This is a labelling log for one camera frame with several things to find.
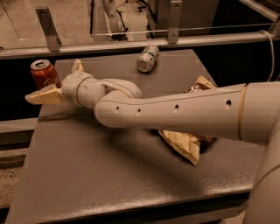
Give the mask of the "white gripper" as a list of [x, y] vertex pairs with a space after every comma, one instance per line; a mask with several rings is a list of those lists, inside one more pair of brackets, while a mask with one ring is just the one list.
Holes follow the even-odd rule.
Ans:
[[92, 74], [83, 70], [81, 60], [76, 59], [71, 69], [73, 73], [61, 82], [61, 89], [53, 84], [27, 94], [24, 98], [30, 104], [43, 105], [62, 103], [65, 96], [67, 101], [76, 106], [93, 109], [101, 99], [101, 83]]

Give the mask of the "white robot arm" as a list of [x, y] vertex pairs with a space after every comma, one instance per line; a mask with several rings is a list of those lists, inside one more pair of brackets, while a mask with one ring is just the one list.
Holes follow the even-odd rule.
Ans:
[[244, 224], [280, 224], [280, 82], [255, 82], [144, 98], [127, 80], [70, 73], [25, 99], [31, 104], [71, 102], [94, 111], [110, 128], [151, 128], [242, 140], [266, 148]]

